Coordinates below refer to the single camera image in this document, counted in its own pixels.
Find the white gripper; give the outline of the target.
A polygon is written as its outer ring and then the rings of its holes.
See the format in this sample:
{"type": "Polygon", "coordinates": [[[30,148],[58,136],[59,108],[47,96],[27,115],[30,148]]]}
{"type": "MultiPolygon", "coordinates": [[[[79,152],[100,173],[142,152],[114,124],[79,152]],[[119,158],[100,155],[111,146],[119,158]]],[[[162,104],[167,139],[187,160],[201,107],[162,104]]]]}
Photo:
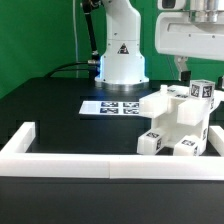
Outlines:
{"type": "MultiPolygon", "coordinates": [[[[179,81],[189,81],[187,57],[224,61],[224,0],[158,0],[155,47],[175,55],[179,81]]],[[[218,78],[224,90],[224,75],[218,78]]]]}

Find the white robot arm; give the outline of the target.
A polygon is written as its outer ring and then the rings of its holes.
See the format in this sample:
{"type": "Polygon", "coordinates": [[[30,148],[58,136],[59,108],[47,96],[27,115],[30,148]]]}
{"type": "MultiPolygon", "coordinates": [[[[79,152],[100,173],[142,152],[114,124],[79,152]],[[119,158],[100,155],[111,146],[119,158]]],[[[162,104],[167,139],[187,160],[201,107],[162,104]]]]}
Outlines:
{"type": "MultiPolygon", "coordinates": [[[[129,0],[102,2],[107,43],[95,84],[112,90],[142,88],[149,79],[140,53],[141,16],[129,0]]],[[[174,57],[181,81],[190,79],[190,57],[224,61],[224,0],[157,0],[157,7],[155,48],[174,57]]]]}

